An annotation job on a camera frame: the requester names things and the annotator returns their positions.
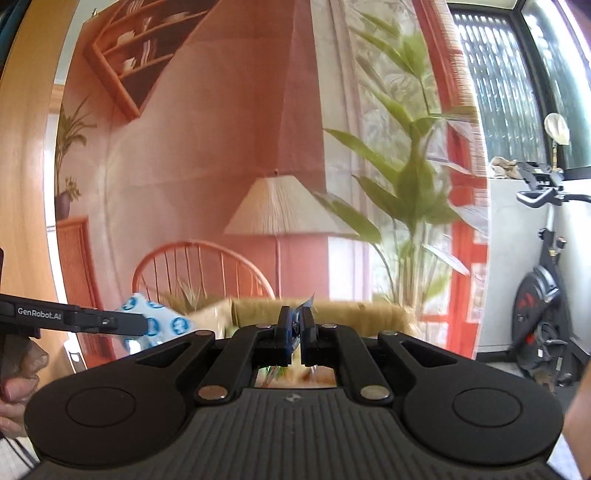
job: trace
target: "window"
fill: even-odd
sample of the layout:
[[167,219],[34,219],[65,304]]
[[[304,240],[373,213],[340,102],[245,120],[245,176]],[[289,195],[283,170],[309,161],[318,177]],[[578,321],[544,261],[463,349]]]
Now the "window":
[[562,148],[564,168],[591,166],[591,89],[582,46],[552,0],[528,0],[522,14],[550,79],[556,111],[570,128],[571,144]]
[[545,161],[543,122],[515,33],[504,17],[454,14],[480,107],[489,161]]

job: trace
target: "lamp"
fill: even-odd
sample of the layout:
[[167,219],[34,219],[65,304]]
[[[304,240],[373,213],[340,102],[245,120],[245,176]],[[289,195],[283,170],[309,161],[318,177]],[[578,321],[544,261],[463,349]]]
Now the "lamp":
[[343,234],[353,233],[353,230],[328,212],[297,178],[283,175],[257,179],[224,233],[275,238],[275,293],[280,298],[280,236],[297,233]]

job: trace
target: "plant pot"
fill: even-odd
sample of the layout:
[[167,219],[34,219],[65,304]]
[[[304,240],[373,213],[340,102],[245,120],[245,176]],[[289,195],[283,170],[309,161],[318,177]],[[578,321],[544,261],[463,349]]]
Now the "plant pot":
[[68,192],[61,192],[55,199],[56,222],[68,218],[70,214],[70,195]]

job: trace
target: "metal screw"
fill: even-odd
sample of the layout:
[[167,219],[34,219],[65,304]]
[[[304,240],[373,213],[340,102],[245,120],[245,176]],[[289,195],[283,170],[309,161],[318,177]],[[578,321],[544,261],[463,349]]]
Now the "metal screw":
[[366,400],[384,400],[389,397],[390,390],[381,385],[367,385],[359,393]]
[[228,391],[221,385],[206,385],[197,392],[204,400],[221,400],[228,396]]

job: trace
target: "wooden chair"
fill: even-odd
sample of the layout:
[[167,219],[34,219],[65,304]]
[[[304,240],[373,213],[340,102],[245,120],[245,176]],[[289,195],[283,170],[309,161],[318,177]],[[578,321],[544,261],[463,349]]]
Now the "wooden chair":
[[203,240],[166,244],[147,254],[135,269],[132,288],[160,303],[164,292],[179,294],[179,280],[203,297],[275,298],[253,263]]

